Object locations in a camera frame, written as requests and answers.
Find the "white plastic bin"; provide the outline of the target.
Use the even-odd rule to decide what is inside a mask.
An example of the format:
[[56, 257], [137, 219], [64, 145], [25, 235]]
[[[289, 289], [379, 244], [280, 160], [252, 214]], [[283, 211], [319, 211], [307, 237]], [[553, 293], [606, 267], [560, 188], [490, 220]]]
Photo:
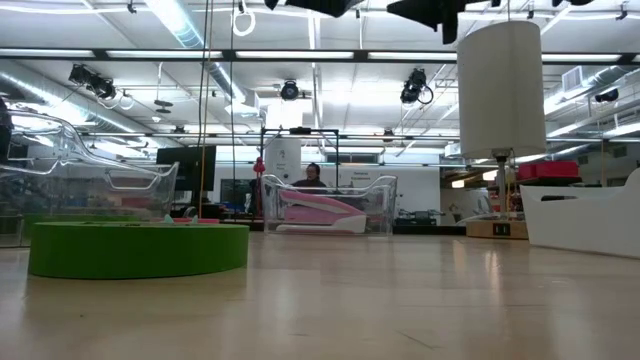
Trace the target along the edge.
[[531, 244], [640, 259], [640, 168], [621, 187], [520, 190]]

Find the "green masking tape roll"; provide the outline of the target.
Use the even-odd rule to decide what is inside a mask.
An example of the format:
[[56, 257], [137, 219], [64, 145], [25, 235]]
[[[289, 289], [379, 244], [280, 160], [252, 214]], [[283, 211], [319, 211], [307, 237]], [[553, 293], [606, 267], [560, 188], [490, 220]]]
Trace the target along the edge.
[[247, 265], [244, 225], [43, 222], [33, 225], [31, 275], [88, 280], [182, 277]]
[[133, 215], [95, 215], [95, 214], [25, 214], [23, 219], [26, 223], [39, 222], [88, 222], [88, 221], [139, 221], [139, 218]]

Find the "black monitor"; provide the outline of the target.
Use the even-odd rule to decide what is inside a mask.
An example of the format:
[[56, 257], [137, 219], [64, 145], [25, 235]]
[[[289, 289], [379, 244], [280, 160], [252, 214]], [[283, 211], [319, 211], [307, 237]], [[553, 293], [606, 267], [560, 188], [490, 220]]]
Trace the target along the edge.
[[157, 151], [156, 163], [179, 164], [175, 184], [177, 191], [213, 191], [216, 153], [215, 146], [161, 148]]

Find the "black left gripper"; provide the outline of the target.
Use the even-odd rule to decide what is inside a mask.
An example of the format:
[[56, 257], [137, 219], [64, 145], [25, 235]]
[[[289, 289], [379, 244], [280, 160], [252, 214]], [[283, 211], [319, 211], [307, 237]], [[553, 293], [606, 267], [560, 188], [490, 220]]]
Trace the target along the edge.
[[[334, 18], [339, 18], [364, 0], [286, 0], [287, 6], [312, 10]], [[279, 0], [264, 0], [264, 4], [274, 10]]]

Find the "red storage box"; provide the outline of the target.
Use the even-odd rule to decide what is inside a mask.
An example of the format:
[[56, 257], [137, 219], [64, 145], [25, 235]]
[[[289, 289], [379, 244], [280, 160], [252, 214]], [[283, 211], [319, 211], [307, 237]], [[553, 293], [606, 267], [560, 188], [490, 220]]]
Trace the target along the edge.
[[581, 182], [582, 178], [574, 161], [544, 161], [520, 165], [517, 181], [531, 186], [568, 186]]

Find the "person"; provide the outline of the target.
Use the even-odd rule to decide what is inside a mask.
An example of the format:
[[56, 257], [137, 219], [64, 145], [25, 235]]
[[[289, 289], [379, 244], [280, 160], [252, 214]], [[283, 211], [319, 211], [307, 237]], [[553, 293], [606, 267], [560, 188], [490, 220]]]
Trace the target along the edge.
[[306, 178], [292, 184], [293, 187], [302, 188], [306, 193], [324, 193], [326, 184], [320, 179], [321, 169], [316, 163], [310, 163], [305, 170]]

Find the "clear plastic bin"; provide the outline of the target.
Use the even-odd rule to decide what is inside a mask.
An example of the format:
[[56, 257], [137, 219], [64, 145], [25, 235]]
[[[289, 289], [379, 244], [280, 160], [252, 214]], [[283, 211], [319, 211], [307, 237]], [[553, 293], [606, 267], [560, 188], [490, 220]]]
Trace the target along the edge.
[[174, 200], [178, 164], [114, 158], [120, 147], [88, 147], [68, 122], [10, 110], [11, 138], [0, 160], [0, 248], [28, 247], [35, 223], [25, 214], [133, 215], [161, 219]]
[[286, 204], [280, 199], [282, 190], [304, 193], [300, 190], [279, 187], [274, 196], [263, 200], [261, 197], [264, 231], [267, 233], [302, 233], [302, 234], [331, 234], [355, 236], [389, 236], [393, 231], [395, 200], [397, 192], [397, 178], [395, 176], [381, 176], [370, 185], [360, 188], [337, 187], [338, 195], [320, 195], [332, 197], [351, 205], [367, 215], [367, 223], [363, 234], [329, 233], [329, 232], [279, 232], [276, 227], [283, 222], [282, 215]]

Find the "pink and white stapler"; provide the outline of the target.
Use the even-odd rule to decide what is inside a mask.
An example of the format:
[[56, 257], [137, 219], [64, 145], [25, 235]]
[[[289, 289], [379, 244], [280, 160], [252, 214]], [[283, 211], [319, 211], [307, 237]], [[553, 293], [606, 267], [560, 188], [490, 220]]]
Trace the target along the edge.
[[282, 215], [283, 222], [276, 227], [279, 232], [365, 232], [367, 215], [335, 198], [282, 190], [280, 199], [286, 207]]

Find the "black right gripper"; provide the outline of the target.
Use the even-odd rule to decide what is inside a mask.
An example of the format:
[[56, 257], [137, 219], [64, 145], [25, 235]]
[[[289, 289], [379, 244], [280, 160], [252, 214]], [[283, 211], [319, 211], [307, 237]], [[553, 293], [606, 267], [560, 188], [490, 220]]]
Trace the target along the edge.
[[500, 7], [500, 0], [398, 0], [387, 12], [436, 30], [442, 26], [442, 42], [451, 44], [458, 34], [458, 13], [484, 14]]

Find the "overhead light bar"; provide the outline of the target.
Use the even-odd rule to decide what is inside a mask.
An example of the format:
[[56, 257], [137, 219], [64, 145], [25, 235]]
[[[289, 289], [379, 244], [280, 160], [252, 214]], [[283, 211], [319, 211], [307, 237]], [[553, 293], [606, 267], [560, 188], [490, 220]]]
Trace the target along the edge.
[[80, 49], [0, 47], [0, 59], [190, 62], [319, 62], [319, 63], [434, 63], [454, 64], [451, 51], [371, 51], [371, 50], [198, 50], [198, 49]]

